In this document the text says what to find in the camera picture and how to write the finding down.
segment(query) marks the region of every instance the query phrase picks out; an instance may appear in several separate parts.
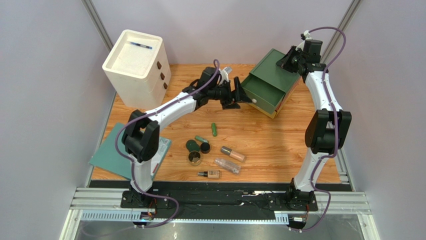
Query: gray floor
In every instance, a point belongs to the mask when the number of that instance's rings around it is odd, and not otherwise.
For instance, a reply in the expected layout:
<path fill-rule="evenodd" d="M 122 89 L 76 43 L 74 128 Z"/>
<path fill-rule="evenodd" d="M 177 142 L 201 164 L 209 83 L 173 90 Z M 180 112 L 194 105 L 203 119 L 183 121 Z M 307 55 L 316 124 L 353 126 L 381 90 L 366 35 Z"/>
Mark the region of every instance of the gray floor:
<path fill-rule="evenodd" d="M 318 220 L 310 214 L 307 227 Z M 80 228 L 88 234 L 101 235 L 132 226 L 129 222 L 93 221 L 81 222 Z M 78 232 L 76 240 L 94 239 Z M 101 239 L 138 240 L 363 240 L 357 215 L 327 215 L 312 231 L 296 233 L 286 226 L 266 224 L 223 224 L 223 223 L 169 223 L 152 229 L 130 229 Z"/>

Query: clear plastic bottle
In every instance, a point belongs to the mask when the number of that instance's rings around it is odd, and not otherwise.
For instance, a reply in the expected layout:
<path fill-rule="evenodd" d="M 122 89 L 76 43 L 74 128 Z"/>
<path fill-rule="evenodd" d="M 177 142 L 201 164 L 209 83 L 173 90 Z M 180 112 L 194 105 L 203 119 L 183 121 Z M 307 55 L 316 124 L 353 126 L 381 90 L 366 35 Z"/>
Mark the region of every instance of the clear plastic bottle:
<path fill-rule="evenodd" d="M 241 166 L 231 161 L 218 157 L 214 160 L 214 163 L 217 164 L 219 167 L 230 171 L 233 174 L 240 174 Z"/>

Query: green drawer box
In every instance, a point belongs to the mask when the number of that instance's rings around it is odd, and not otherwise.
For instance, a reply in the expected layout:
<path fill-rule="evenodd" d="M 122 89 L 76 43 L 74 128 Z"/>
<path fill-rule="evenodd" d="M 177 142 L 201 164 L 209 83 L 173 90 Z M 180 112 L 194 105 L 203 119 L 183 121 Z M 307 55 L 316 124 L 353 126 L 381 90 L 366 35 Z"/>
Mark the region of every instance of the green drawer box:
<path fill-rule="evenodd" d="M 271 49 L 241 83 L 247 95 L 256 99 L 256 103 L 252 105 L 270 118 L 278 114 L 282 103 L 285 103 L 300 79 L 299 74 L 288 72 L 276 65 L 284 55 Z"/>

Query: pen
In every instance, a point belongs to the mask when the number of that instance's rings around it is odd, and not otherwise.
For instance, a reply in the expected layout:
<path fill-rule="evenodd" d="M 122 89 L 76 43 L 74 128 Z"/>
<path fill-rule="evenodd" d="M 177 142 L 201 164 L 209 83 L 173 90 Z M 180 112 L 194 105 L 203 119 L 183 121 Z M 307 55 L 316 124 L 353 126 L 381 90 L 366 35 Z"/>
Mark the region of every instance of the pen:
<path fill-rule="evenodd" d="M 142 47 L 142 48 L 146 48 L 146 49 L 153 49 L 153 47 L 152 46 L 147 46 L 147 45 L 143 45 L 143 44 L 140 44 L 140 43 L 136 43 L 136 42 L 130 42 L 132 45 L 136 45 L 136 46 L 139 46 L 139 47 Z"/>

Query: green drawer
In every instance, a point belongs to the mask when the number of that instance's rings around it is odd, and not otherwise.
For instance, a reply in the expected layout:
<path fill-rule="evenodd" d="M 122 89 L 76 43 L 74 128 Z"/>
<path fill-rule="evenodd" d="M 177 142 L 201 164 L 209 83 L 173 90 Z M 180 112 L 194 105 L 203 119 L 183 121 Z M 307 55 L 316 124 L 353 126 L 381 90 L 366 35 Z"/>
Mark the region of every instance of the green drawer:
<path fill-rule="evenodd" d="M 254 105 L 269 114 L 274 113 L 286 95 L 285 92 L 253 74 L 249 74 L 241 83 L 241 86 L 251 99 L 256 99 L 256 103 L 254 103 Z"/>

